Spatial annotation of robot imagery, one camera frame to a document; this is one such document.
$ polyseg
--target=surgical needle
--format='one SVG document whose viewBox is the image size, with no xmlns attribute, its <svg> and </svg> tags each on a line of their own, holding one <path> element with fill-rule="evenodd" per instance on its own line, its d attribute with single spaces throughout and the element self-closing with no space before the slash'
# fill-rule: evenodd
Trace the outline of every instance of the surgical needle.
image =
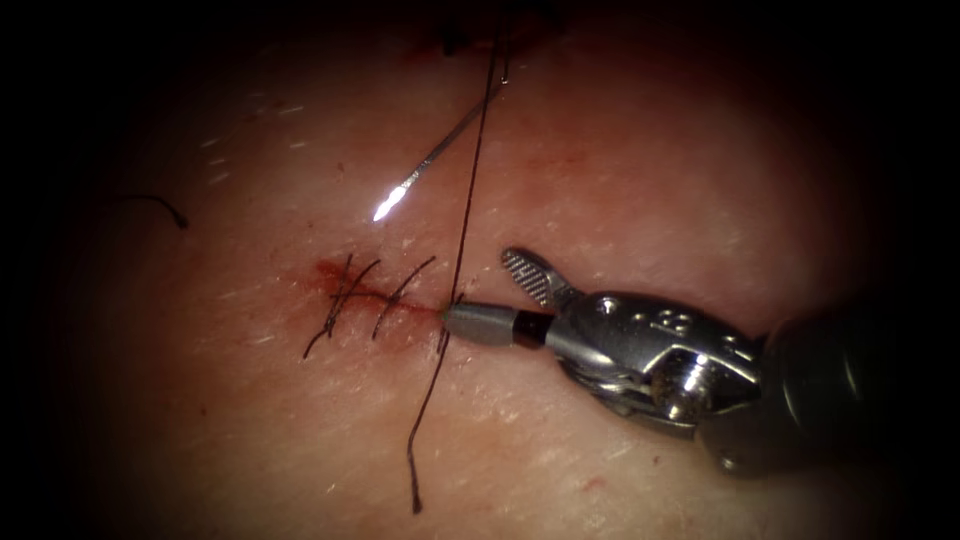
<svg viewBox="0 0 960 540">
<path fill-rule="evenodd" d="M 450 144 L 453 143 L 453 141 L 456 140 L 461 133 L 463 133 L 463 130 L 467 129 L 467 126 L 470 125 L 470 122 L 472 122 L 473 119 L 476 118 L 481 111 L 483 111 L 484 102 L 493 99 L 494 96 L 497 95 L 497 92 L 500 91 L 500 87 L 503 84 L 506 84 L 505 79 L 502 80 L 501 84 L 495 85 L 490 89 L 489 97 L 486 99 L 481 99 L 479 103 L 470 109 L 470 112 L 468 112 L 466 116 L 464 116 L 460 122 L 458 122 L 457 125 L 450 130 L 450 133 L 447 133 L 447 136 L 444 137 L 442 141 L 440 141 L 440 144 L 434 147 L 434 149 L 427 154 L 427 157 L 423 158 L 423 161 L 421 161 L 420 164 L 417 165 L 417 167 L 413 170 L 413 172 L 407 176 L 406 180 L 401 182 L 397 187 L 393 188 L 393 191 L 390 192 L 390 195 L 387 196 L 387 199 L 380 203 L 380 205 L 377 207 L 377 211 L 373 215 L 374 221 L 380 221 L 386 217 L 387 213 L 390 212 L 390 209 L 393 208 L 395 204 L 400 202 L 401 199 L 403 199 L 403 196 L 407 194 L 407 190 L 409 190 L 410 187 L 420 179 L 420 175 L 423 173 L 423 171 L 426 170 L 426 168 L 433 163 L 433 160 L 437 159 L 437 157 L 442 154 L 443 151 L 446 150 L 447 147 L 450 146 Z"/>
</svg>

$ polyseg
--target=grey tip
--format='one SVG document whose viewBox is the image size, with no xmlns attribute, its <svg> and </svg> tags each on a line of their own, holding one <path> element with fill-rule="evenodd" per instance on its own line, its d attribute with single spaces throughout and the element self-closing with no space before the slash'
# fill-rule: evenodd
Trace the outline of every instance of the grey tip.
<svg viewBox="0 0 960 540">
<path fill-rule="evenodd" d="M 495 304 L 454 304 L 444 315 L 443 327 L 454 336 L 479 345 L 513 344 L 513 322 L 518 311 Z"/>
</svg>

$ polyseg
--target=metal jaw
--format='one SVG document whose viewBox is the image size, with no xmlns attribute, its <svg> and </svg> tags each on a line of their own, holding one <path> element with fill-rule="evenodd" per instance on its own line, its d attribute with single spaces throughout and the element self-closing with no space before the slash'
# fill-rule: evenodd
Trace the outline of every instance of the metal jaw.
<svg viewBox="0 0 960 540">
<path fill-rule="evenodd" d="M 503 262 L 556 311 L 545 344 L 566 374 L 615 413 L 689 439 L 703 414 L 759 397 L 754 343 L 719 319 L 652 296 L 586 294 L 526 249 Z"/>
</svg>

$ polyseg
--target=pink skin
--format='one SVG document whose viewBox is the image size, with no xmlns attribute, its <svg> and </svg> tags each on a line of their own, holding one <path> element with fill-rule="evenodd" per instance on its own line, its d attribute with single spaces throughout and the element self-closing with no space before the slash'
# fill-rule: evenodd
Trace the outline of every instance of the pink skin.
<svg viewBox="0 0 960 540">
<path fill-rule="evenodd" d="M 610 414 L 548 352 L 456 339 L 416 440 L 411 516 L 406 439 L 477 123 L 371 217 L 480 98 L 488 50 L 445 58 L 427 24 L 341 23 L 218 57 L 228 69 L 131 133 L 123 191 L 162 195 L 188 230 L 144 202 L 81 228 L 93 248 L 54 328 L 85 389 L 100 519 L 183 538 L 809 538 L 875 517 L 837 472 L 726 478 L 695 445 Z M 870 216 L 802 108 L 653 20 L 524 24 L 542 36 L 488 112 L 469 299 L 533 307 L 498 264 L 508 245 L 582 289 L 674 298 L 750 335 L 861 284 Z M 423 309 L 391 312 L 371 341 L 380 304 L 352 300 L 303 361 L 349 253 L 354 272 L 382 260 L 364 284 L 386 292 L 436 255 L 404 299 Z"/>
</svg>

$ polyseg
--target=black suture thread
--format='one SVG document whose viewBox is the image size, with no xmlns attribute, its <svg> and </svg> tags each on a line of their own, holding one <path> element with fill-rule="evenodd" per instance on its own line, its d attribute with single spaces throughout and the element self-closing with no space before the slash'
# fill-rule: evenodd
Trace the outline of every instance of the black suture thread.
<svg viewBox="0 0 960 540">
<path fill-rule="evenodd" d="M 180 230 L 185 230 L 190 226 L 190 221 L 187 220 L 187 217 L 177 211 L 172 204 L 168 203 L 163 197 L 158 197 L 156 195 L 122 195 L 118 197 L 118 202 L 123 201 L 134 201 L 134 200 L 144 200 L 144 201 L 154 201 L 162 204 L 164 208 L 170 212 L 170 215 L 173 216 L 173 222 L 177 225 L 177 228 Z"/>
<path fill-rule="evenodd" d="M 454 302 L 454 304 L 459 304 L 459 303 L 463 300 L 463 295 L 464 295 L 464 294 L 466 294 L 466 293 L 460 293 L 460 296 L 457 297 L 457 301 Z M 444 342 L 445 342 L 444 340 L 449 340 L 449 339 L 450 339 L 450 332 L 448 332 L 447 329 L 444 328 L 444 329 L 440 332 L 440 339 L 437 340 L 437 354 L 440 354 L 440 349 L 443 348 L 443 344 L 444 344 Z"/>
<path fill-rule="evenodd" d="M 477 132 L 477 147 L 473 154 L 473 170 L 470 172 L 470 188 L 467 191 L 467 205 L 463 211 L 463 225 L 460 229 L 460 249 L 457 253 L 457 265 L 453 272 L 453 285 L 450 288 L 450 303 L 452 304 L 457 296 L 457 281 L 460 279 L 460 267 L 463 264 L 463 247 L 467 237 L 467 224 L 470 221 L 470 203 L 473 199 L 473 188 L 477 183 L 477 164 L 480 160 L 480 146 L 483 142 L 483 126 L 487 119 L 487 104 L 490 102 L 490 83 L 493 81 L 493 72 L 497 64 L 497 48 L 500 43 L 500 27 L 503 25 L 503 10 L 497 15 L 497 29 L 493 35 L 493 47 L 490 50 L 490 66 L 487 70 L 487 83 L 484 90 L 483 109 L 480 112 L 480 129 Z M 423 511 L 423 501 L 420 499 L 420 482 L 417 480 L 417 464 L 413 459 L 413 440 L 417 436 L 417 430 L 420 429 L 420 421 L 423 419 L 423 413 L 430 403 L 430 396 L 433 395 L 433 388 L 437 384 L 437 377 L 440 375 L 440 369 L 443 367 L 443 359 L 447 354 L 447 344 L 450 342 L 449 332 L 441 332 L 440 339 L 443 345 L 440 348 L 440 355 L 437 358 L 437 365 L 433 369 L 433 376 L 430 378 L 430 386 L 427 387 L 427 395 L 420 404 L 420 412 L 417 413 L 417 420 L 410 429 L 410 437 L 407 439 L 407 463 L 410 465 L 410 489 L 413 492 L 413 514 L 417 515 Z"/>
<path fill-rule="evenodd" d="M 356 279 L 353 280 L 353 283 L 350 284 L 350 288 L 347 289 L 346 294 L 344 294 L 343 298 L 340 299 L 340 304 L 337 306 L 336 311 L 333 312 L 333 315 L 328 320 L 328 328 L 326 328 L 328 338 L 333 339 L 333 325 L 337 324 L 337 317 L 340 316 L 340 312 L 343 311 L 343 307 L 347 305 L 347 300 L 350 299 L 350 296 L 353 294 L 353 290 L 360 285 L 360 281 L 364 278 L 364 276 L 367 275 L 367 272 L 372 270 L 373 267 L 378 264 L 380 264 L 380 259 L 368 264 L 367 267 L 363 269 L 363 272 L 360 272 Z"/>
<path fill-rule="evenodd" d="M 374 325 L 373 327 L 373 334 L 370 335 L 371 341 L 377 339 L 377 332 L 380 331 L 380 324 L 383 323 L 383 318 L 387 316 L 387 311 L 389 311 L 390 308 L 392 308 L 393 306 L 397 305 L 397 302 L 400 301 L 400 295 L 403 293 L 403 289 L 405 289 L 407 285 L 410 284 L 410 281 L 412 281 L 413 278 L 416 277 L 416 275 L 419 274 L 421 270 L 423 270 L 428 264 L 432 263 L 435 260 L 437 260 L 436 255 L 420 263 L 420 266 L 418 266 L 416 270 L 414 270 L 413 272 L 410 273 L 409 276 L 407 276 L 407 279 L 405 279 L 403 283 L 401 283 L 400 286 L 397 287 L 397 290 L 393 291 L 393 294 L 387 297 L 387 304 L 383 306 L 383 311 L 381 311 L 380 316 L 377 317 L 377 324 Z"/>
<path fill-rule="evenodd" d="M 310 354 L 310 349 L 313 347 L 313 344 L 320 339 L 320 336 L 324 334 L 327 330 L 327 325 L 330 324 L 330 317 L 333 316 L 333 311 L 337 309 L 337 304 L 340 302 L 340 293 L 343 292 L 343 284 L 347 281 L 347 272 L 350 271 L 350 261 L 353 260 L 353 253 L 347 255 L 347 264 L 343 266 L 343 273 L 340 274 L 340 283 L 337 284 L 337 299 L 334 300 L 333 304 L 330 306 L 330 311 L 327 312 L 326 322 L 323 323 L 323 330 L 321 330 L 317 335 L 313 336 L 313 339 L 310 340 L 310 343 L 307 344 L 307 350 L 303 351 L 303 359 L 307 359 L 307 355 Z"/>
<path fill-rule="evenodd" d="M 417 419 L 413 422 L 410 429 L 410 437 L 407 438 L 407 463 L 410 465 L 410 490 L 413 492 L 413 514 L 419 514 L 423 511 L 423 501 L 420 499 L 420 481 L 417 479 L 417 463 L 413 457 L 413 439 L 417 436 L 420 429 L 420 422 L 423 421 L 423 413 L 427 410 L 427 403 L 430 402 L 430 396 L 433 394 L 433 387 L 437 384 L 437 375 L 440 374 L 440 366 L 443 364 L 443 357 L 447 354 L 447 343 L 450 343 L 450 333 L 441 334 L 440 359 L 437 361 L 437 367 L 433 370 L 433 377 L 430 378 L 430 386 L 427 388 L 427 396 L 420 405 L 420 412 L 417 413 Z"/>
<path fill-rule="evenodd" d="M 346 270 L 350 266 L 350 259 L 352 257 L 353 256 L 351 255 L 350 258 L 347 259 L 347 267 L 344 268 L 343 275 L 341 276 L 341 279 L 340 279 L 341 281 L 340 287 L 339 287 L 340 290 L 342 290 L 343 281 L 347 274 Z M 320 332 L 318 332 L 317 335 L 313 336 L 313 339 L 311 339 L 310 343 L 307 345 L 307 350 L 303 352 L 304 360 L 307 359 L 307 355 L 310 354 L 310 349 L 313 347 L 313 344 L 316 343 L 318 339 L 320 339 L 320 336 L 327 334 L 328 338 L 331 338 L 331 339 L 333 338 L 333 326 L 337 324 L 337 317 L 339 317 L 340 312 L 343 311 L 343 306 L 346 305 L 347 300 L 351 296 L 353 296 L 353 290 L 357 287 L 357 285 L 360 284 L 360 280 L 362 280 L 364 276 L 367 275 L 367 272 L 369 272 L 371 269 L 373 269 L 374 266 L 378 264 L 380 264 L 380 259 L 377 259 L 372 263 L 370 263 L 369 265 L 367 265 L 367 267 L 364 268 L 362 272 L 360 272 L 360 275 L 358 275 L 356 279 L 353 280 L 353 283 L 350 285 L 350 288 L 347 290 L 345 294 L 340 294 L 339 292 L 337 293 L 336 296 L 338 297 L 338 300 L 335 301 L 332 306 L 330 306 L 330 312 L 327 314 L 327 321 L 326 323 L 324 323 L 323 329 L 320 330 Z"/>
</svg>

